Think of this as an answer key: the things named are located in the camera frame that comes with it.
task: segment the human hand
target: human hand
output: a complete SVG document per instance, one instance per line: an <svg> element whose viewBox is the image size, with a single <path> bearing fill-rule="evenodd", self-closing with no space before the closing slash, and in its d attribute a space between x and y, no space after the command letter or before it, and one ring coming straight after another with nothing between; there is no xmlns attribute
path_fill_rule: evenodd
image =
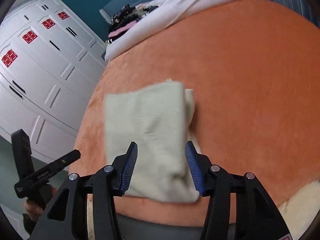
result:
<svg viewBox="0 0 320 240"><path fill-rule="evenodd" d="M52 187L51 193L52 195L57 192L57 189L55 187ZM43 212L43 209L38 206L37 203L35 203L32 200L27 200L23 204L24 209L27 211L28 216L30 219L34 222L37 222L39 220L40 215Z"/></svg>

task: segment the orange blanket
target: orange blanket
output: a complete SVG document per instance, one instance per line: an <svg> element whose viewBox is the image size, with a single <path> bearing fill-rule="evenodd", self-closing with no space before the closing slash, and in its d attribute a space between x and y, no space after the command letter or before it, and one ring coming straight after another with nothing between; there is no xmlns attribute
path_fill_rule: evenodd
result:
<svg viewBox="0 0 320 240"><path fill-rule="evenodd" d="M239 0L188 17L112 60L89 102L75 148L80 175L105 165L103 98L168 78L194 89L192 123L203 154L230 173L256 174L280 205L320 178L320 32L267 0ZM117 212L202 226L194 204L116 199ZM234 221L234 203L231 221Z"/></svg>

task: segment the red chinese character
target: red chinese character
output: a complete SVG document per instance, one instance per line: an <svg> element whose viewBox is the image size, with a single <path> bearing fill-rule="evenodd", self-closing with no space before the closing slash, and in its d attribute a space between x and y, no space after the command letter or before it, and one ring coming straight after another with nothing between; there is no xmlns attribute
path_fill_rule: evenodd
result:
<svg viewBox="0 0 320 240"><path fill-rule="evenodd" d="M28 31L22 38L26 43L30 44L36 37L38 37L33 31Z"/></svg>
<svg viewBox="0 0 320 240"><path fill-rule="evenodd" d="M2 57L2 62L7 66L9 67L12 62L14 62L14 60L17 58L17 54L15 54L15 52L10 49L7 54L5 54L3 57Z"/></svg>
<svg viewBox="0 0 320 240"><path fill-rule="evenodd" d="M69 18L69 15L66 14L65 12L58 13L58 16L61 18L61 20Z"/></svg>
<svg viewBox="0 0 320 240"><path fill-rule="evenodd" d="M49 18L42 22L42 25L49 30L52 26L55 26L56 24Z"/></svg>

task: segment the pink cloth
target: pink cloth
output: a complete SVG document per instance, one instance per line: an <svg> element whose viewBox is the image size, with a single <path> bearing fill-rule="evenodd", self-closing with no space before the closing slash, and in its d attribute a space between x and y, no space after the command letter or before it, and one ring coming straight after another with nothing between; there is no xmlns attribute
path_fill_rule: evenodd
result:
<svg viewBox="0 0 320 240"><path fill-rule="evenodd" d="M117 29L116 31L109 33L109 36L108 36L108 37L111 38L111 37L117 36L117 35L119 35L121 32L124 32L124 31L126 31L126 30L129 30L129 29L130 29L133 25L135 25L136 23L137 23L136 21L129 22L126 26L123 26L123 27Z"/></svg>

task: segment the silver bolt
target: silver bolt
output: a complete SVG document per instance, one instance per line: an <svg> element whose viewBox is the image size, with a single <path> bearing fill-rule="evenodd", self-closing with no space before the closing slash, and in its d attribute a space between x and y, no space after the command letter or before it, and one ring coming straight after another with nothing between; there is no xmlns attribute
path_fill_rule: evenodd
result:
<svg viewBox="0 0 320 240"><path fill-rule="evenodd" d="M104 170L105 172L111 172L111 171L113 171L113 167L112 167L111 165L108 165L108 166L105 166L105 167L103 168L103 170Z"/></svg>
<svg viewBox="0 0 320 240"><path fill-rule="evenodd" d="M70 180L75 180L76 178L78 178L78 174L76 174L76 173L71 173L71 174L69 175L69 179L70 179Z"/></svg>
<svg viewBox="0 0 320 240"><path fill-rule="evenodd" d="M220 171L220 167L218 165L212 165L210 168L212 171Z"/></svg>
<svg viewBox="0 0 320 240"><path fill-rule="evenodd" d="M254 179L254 177L255 177L252 172L248 172L246 176L248 179Z"/></svg>

